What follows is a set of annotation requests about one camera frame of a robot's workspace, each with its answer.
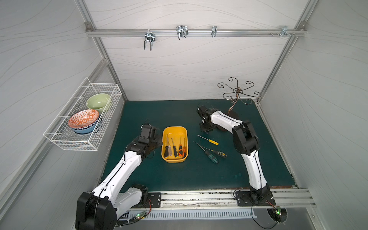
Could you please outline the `orange black grip screwdriver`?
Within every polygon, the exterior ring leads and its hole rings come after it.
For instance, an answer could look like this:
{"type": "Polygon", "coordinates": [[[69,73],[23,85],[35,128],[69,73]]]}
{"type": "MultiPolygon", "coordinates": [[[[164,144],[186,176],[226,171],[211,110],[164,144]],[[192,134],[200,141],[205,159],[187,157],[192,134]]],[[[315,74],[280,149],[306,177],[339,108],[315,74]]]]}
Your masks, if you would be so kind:
{"type": "Polygon", "coordinates": [[[178,156],[182,159],[187,155],[186,147],[182,144],[182,137],[180,137],[178,156]]]}

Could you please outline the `yellow plastic storage box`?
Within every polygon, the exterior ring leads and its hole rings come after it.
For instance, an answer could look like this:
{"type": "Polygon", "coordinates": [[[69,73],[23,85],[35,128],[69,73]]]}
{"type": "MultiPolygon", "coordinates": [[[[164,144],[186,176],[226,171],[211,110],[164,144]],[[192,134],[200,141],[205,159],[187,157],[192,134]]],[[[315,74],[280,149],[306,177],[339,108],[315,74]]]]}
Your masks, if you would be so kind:
{"type": "Polygon", "coordinates": [[[163,131],[162,158],[167,163],[182,163],[189,154],[188,132],[183,126],[169,126],[163,131]]]}

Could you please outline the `clear handle screwdriver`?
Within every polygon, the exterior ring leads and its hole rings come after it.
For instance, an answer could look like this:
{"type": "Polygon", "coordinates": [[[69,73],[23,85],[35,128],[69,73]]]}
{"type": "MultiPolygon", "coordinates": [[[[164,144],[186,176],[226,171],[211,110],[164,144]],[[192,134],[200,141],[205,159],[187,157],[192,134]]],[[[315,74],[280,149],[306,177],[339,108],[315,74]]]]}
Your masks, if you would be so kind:
{"type": "Polygon", "coordinates": [[[168,144],[168,158],[172,157],[172,150],[171,150],[171,146],[170,146],[170,142],[169,142],[169,138],[167,136],[167,144],[168,144]]]}

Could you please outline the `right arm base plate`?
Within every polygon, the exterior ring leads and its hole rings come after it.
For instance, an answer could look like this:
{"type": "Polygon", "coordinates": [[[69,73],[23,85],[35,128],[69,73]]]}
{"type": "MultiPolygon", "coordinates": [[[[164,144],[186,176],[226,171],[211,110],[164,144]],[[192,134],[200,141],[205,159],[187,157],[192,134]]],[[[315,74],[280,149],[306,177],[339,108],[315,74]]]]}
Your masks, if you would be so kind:
{"type": "Polygon", "coordinates": [[[235,190],[233,196],[239,207],[271,207],[277,205],[271,191],[260,195],[252,191],[235,190]]]}

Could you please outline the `black yellow dotted screwdriver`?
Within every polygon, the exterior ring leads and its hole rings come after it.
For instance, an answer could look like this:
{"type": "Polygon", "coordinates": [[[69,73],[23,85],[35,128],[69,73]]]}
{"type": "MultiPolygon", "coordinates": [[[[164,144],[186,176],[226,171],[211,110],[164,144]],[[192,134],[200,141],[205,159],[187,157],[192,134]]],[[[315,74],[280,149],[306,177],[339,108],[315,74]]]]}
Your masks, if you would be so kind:
{"type": "Polygon", "coordinates": [[[208,149],[208,148],[206,148],[206,147],[201,147],[201,148],[203,148],[203,149],[205,149],[205,150],[208,150],[209,152],[212,152],[213,154],[215,154],[215,155],[217,155],[217,156],[219,156],[219,157],[221,157],[221,158],[227,158],[227,155],[224,153],[224,152],[222,152],[222,151],[219,151],[219,150],[213,150],[213,149],[208,149]]]}

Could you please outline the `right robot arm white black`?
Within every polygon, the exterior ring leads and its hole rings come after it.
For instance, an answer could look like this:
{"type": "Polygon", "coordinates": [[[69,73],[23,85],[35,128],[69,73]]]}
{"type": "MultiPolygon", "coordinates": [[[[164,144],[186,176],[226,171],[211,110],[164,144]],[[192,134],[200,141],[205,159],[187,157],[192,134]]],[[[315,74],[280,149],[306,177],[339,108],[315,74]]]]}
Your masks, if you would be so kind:
{"type": "Polygon", "coordinates": [[[200,128],[202,132],[222,127],[232,134],[234,147],[246,165],[251,200],[254,203],[259,203],[270,195],[271,191],[259,161],[259,138],[251,122],[237,120],[215,108],[207,109],[205,106],[201,106],[196,111],[201,117],[200,128]]]}

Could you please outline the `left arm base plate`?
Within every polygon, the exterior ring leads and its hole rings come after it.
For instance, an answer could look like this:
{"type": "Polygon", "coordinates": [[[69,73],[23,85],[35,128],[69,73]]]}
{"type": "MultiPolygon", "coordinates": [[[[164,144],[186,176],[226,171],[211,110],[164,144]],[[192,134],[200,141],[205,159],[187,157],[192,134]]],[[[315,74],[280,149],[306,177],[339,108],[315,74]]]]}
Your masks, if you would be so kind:
{"type": "Polygon", "coordinates": [[[162,193],[161,192],[148,192],[144,196],[144,207],[157,209],[161,207],[162,193]]]}

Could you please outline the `black yellow handle screwdriver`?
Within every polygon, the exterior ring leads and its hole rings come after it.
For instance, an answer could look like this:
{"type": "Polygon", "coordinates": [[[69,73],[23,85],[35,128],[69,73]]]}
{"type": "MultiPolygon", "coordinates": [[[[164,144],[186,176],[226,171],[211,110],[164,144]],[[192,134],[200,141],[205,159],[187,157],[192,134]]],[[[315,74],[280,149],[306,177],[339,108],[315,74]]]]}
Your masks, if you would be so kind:
{"type": "Polygon", "coordinates": [[[166,146],[164,151],[164,158],[167,159],[169,157],[169,145],[168,145],[168,139],[166,140],[166,146]]]}

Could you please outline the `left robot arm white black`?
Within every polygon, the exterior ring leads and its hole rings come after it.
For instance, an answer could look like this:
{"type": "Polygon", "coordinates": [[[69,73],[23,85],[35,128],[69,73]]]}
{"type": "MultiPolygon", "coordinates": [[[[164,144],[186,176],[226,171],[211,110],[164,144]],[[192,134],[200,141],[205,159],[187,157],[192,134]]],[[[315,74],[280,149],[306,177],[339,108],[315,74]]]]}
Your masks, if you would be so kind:
{"type": "Polygon", "coordinates": [[[125,215],[134,206],[145,208],[151,205],[147,187],[133,185],[123,194],[120,191],[143,160],[162,145],[162,136],[156,132],[156,127],[143,124],[141,134],[127,145],[123,157],[111,173],[92,192],[84,192],[78,198],[75,228],[113,230],[145,218],[147,211],[132,218],[125,215]]]}

